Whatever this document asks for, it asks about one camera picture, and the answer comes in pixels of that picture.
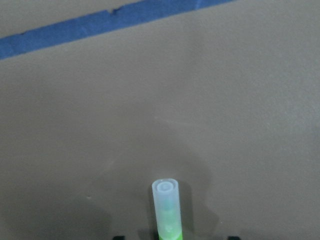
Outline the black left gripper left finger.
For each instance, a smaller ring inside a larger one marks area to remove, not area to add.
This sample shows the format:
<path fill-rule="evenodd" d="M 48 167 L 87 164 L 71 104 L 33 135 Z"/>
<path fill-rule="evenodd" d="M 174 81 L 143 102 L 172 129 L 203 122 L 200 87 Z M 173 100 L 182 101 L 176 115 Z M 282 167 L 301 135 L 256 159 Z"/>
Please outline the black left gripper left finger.
<path fill-rule="evenodd" d="M 117 235 L 117 236 L 114 236 L 112 240 L 125 240 L 125 237 L 123 235 Z"/>

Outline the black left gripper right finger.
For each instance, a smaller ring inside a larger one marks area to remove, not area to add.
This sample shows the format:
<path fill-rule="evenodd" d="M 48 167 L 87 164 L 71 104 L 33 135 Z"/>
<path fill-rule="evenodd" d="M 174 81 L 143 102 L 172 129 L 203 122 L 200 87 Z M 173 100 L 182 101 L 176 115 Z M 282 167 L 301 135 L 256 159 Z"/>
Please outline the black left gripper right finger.
<path fill-rule="evenodd" d="M 227 240 L 239 240 L 238 236 L 228 236 Z"/>

